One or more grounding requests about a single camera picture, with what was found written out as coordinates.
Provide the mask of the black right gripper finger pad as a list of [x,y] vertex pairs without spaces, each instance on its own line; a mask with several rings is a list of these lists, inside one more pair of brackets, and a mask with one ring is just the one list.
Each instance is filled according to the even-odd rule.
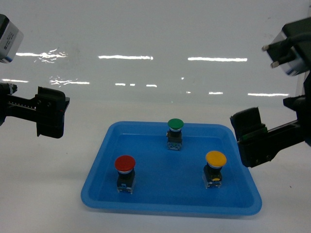
[[261,122],[259,109],[252,107],[230,117],[245,167],[255,167],[273,160],[278,151],[268,141],[268,130]]

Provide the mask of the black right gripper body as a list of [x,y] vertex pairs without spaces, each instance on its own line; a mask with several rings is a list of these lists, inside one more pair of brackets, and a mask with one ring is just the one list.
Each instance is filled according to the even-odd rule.
[[305,142],[311,144],[311,76],[308,75],[304,83],[305,94],[286,98],[283,100],[284,106],[296,112],[297,120],[271,129],[269,132],[276,137],[273,139],[273,155],[279,151]]

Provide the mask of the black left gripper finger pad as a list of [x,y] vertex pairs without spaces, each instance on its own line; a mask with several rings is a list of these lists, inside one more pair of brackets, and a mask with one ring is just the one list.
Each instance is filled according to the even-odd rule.
[[36,98],[37,136],[61,138],[64,134],[65,112],[70,98],[59,90],[39,87]]

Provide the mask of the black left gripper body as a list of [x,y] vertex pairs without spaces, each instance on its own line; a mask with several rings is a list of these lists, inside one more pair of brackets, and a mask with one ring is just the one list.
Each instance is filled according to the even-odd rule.
[[15,92],[17,92],[16,84],[0,83],[0,125],[5,122],[6,117],[38,122],[37,97],[25,99],[14,96]]

